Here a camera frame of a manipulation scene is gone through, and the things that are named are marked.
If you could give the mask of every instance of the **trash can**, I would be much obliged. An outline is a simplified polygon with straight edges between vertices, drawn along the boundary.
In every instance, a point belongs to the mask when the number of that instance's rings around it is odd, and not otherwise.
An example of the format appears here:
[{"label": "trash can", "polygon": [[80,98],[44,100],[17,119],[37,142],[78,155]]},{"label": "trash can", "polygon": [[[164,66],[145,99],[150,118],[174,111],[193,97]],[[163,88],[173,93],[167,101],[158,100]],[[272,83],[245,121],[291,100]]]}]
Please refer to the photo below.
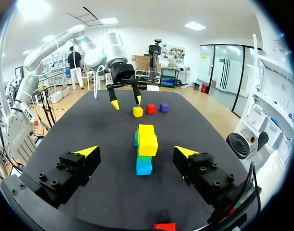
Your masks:
[{"label": "trash can", "polygon": [[200,85],[198,83],[194,84],[194,90],[200,90]]}]

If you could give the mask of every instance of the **stacked blocks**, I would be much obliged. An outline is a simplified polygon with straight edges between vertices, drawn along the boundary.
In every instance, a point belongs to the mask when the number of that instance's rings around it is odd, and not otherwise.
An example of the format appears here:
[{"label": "stacked blocks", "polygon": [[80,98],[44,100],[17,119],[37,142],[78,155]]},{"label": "stacked blocks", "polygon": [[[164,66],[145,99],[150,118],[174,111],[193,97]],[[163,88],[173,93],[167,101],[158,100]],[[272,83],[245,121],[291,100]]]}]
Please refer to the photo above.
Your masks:
[{"label": "stacked blocks", "polygon": [[154,114],[156,112],[157,108],[153,104],[147,104],[147,112],[148,114]]},{"label": "stacked blocks", "polygon": [[136,130],[136,132],[135,132],[135,136],[134,136],[134,146],[135,146],[135,147],[138,146],[138,130]]},{"label": "stacked blocks", "polygon": [[151,159],[158,150],[158,140],[153,125],[140,124],[135,132],[135,137],[137,138],[136,174],[138,176],[150,175]]},{"label": "stacked blocks", "polygon": [[133,108],[133,115],[135,118],[143,116],[143,109],[141,107],[134,107]]},{"label": "stacked blocks", "polygon": [[160,105],[160,111],[161,112],[168,112],[169,106],[166,103],[161,103]]}]

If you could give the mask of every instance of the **purple block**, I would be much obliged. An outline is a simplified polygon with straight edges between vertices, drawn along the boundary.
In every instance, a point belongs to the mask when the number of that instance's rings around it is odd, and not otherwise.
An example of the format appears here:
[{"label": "purple block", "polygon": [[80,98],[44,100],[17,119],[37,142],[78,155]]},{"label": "purple block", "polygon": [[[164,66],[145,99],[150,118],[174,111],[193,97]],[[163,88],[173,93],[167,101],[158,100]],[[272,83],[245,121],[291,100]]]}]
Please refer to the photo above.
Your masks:
[{"label": "purple block", "polygon": [[160,105],[160,112],[168,112],[168,108],[169,108],[168,104],[161,103],[161,105]]}]

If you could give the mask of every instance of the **red block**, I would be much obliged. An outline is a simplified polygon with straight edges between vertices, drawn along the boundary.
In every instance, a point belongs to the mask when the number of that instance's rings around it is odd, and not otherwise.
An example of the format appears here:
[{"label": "red block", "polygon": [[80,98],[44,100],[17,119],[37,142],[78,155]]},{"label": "red block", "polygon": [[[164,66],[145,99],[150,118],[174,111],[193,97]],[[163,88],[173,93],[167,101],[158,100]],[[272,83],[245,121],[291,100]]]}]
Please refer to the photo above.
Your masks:
[{"label": "red block", "polygon": [[147,104],[147,113],[148,114],[154,114],[156,112],[157,108],[153,104]]},{"label": "red block", "polygon": [[154,224],[153,228],[156,229],[156,230],[175,231],[176,224],[175,223]]}]

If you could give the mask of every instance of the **white pants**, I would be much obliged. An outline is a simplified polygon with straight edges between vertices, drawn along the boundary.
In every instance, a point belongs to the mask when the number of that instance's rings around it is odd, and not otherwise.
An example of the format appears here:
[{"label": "white pants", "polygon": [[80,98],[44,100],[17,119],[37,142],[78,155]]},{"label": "white pants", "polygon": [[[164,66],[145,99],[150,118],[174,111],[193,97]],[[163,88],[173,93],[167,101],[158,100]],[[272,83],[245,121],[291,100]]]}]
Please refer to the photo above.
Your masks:
[{"label": "white pants", "polygon": [[77,67],[77,68],[73,68],[70,70],[71,72],[71,79],[72,79],[72,88],[76,88],[76,79],[75,77],[78,79],[79,81],[79,84],[80,84],[80,87],[84,87],[84,84],[83,84],[83,79],[81,77],[81,73],[80,73],[80,67]]}]

